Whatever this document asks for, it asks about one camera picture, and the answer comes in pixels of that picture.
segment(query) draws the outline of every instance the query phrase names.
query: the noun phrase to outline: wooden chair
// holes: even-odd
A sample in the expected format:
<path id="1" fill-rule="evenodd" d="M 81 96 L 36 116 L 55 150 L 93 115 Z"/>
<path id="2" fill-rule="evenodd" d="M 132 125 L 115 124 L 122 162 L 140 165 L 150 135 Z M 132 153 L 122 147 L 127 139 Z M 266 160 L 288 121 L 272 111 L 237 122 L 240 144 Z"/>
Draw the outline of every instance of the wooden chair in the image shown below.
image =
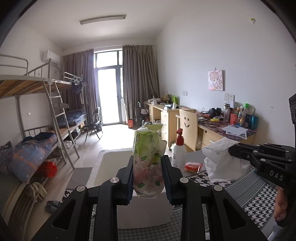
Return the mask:
<path id="1" fill-rule="evenodd" d="M 96 110 L 93 112 L 93 115 L 92 115 L 92 117 L 91 117 L 91 122 L 90 122 L 90 123 L 87 123 L 87 124 L 84 125 L 84 127 L 88 128 L 88 130 L 87 130 L 87 134 L 86 134 L 86 137 L 85 137 L 85 142 L 86 142 L 87 135 L 88 135 L 88 133 L 89 133 L 89 129 L 90 129 L 90 128 L 93 128 L 93 129 L 94 129 L 94 132 L 95 132 L 96 135 L 97 135 L 97 137 L 98 137 L 99 139 L 101 139 L 101 138 L 98 136 L 98 133 L 96 132 L 96 127 L 99 126 L 99 129 L 100 129 L 100 131 L 101 131 L 102 134 L 103 134 L 103 130 L 102 130 L 101 126 L 100 126 L 100 123 L 101 123 L 102 121 L 100 121 L 100 119 L 99 119 L 99 113 L 100 113 L 100 107 L 96 108 Z"/>
<path id="2" fill-rule="evenodd" d="M 179 110 L 180 128 L 183 129 L 184 144 L 193 151 L 196 150 L 197 142 L 197 116 L 195 113 Z"/>

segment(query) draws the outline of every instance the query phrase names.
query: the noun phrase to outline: hand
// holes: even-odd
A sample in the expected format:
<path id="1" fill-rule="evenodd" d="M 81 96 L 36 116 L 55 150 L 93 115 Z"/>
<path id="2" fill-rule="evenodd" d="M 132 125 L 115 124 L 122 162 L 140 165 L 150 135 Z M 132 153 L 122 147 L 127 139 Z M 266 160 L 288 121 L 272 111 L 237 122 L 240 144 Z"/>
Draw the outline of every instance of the hand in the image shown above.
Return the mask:
<path id="1" fill-rule="evenodd" d="M 282 188 L 278 187 L 278 194 L 276 196 L 276 204 L 274 207 L 274 219 L 276 221 L 283 220 L 287 215 L 288 200 Z"/>

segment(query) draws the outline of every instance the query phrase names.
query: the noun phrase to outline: air conditioner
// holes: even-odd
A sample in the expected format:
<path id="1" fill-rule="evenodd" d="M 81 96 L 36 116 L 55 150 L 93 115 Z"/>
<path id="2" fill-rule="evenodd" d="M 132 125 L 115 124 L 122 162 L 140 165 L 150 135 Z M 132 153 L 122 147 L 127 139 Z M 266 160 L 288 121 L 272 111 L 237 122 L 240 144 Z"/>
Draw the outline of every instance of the air conditioner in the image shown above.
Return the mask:
<path id="1" fill-rule="evenodd" d="M 61 57 L 56 55 L 55 53 L 53 53 L 52 51 L 44 51 L 42 53 L 42 62 L 47 62 L 49 59 L 51 58 L 52 62 L 55 63 L 55 64 L 59 64 L 60 63 L 60 60 L 61 60 Z"/>

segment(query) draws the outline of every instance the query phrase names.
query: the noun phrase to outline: houndstooth mat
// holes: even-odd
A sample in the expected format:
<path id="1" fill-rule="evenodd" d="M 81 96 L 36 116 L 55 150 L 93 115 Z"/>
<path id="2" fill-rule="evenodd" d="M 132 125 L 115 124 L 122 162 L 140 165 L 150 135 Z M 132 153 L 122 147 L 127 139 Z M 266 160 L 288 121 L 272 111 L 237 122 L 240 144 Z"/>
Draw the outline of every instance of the houndstooth mat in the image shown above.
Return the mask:
<path id="1" fill-rule="evenodd" d="M 236 182 L 222 182 L 212 183 L 206 172 L 192 175 L 188 177 L 201 186 L 213 186 L 216 184 L 221 185 L 225 190 L 234 198 L 234 200 L 244 209 L 250 216 L 254 223 L 263 228 L 265 223 L 270 219 L 273 214 L 276 189 L 273 189 L 267 184 L 264 179 L 259 177 L 255 170 L 250 171 L 246 176 Z M 64 193 L 63 201 L 70 195 L 72 190 L 66 190 Z M 93 228 L 94 228 L 95 211 L 93 211 L 91 228 L 90 228 L 90 241 L 92 241 Z M 175 241 L 180 240 L 182 222 L 182 209 L 174 208 L 170 222 L 164 225 L 142 228 L 142 229 L 119 229 L 119 241 Z M 205 216 L 205 230 L 208 230 L 207 217 Z"/>

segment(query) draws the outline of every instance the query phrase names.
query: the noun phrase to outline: screw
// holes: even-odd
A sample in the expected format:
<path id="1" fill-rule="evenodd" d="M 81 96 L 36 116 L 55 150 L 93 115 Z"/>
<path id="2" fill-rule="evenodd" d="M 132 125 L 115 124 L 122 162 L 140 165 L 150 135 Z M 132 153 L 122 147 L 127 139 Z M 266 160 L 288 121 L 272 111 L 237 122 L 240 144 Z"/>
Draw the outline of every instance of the screw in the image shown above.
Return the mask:
<path id="1" fill-rule="evenodd" d="M 78 187 L 76 188 L 76 190 L 77 190 L 78 192 L 82 192 L 82 191 L 85 190 L 85 186 L 80 185 L 80 186 L 78 186 Z"/>
<path id="2" fill-rule="evenodd" d="M 113 177 L 113 178 L 110 179 L 110 182 L 117 183 L 117 182 L 119 182 L 119 178 L 118 177 Z"/>
<path id="3" fill-rule="evenodd" d="M 188 180 L 188 178 L 182 177 L 182 178 L 180 178 L 180 182 L 187 183 L 187 182 L 189 182 L 189 180 Z"/>
<path id="4" fill-rule="evenodd" d="M 220 192 L 220 191 L 222 191 L 222 187 L 220 186 L 220 185 L 215 185 L 214 186 L 214 189 L 217 191 L 217 192 Z"/>

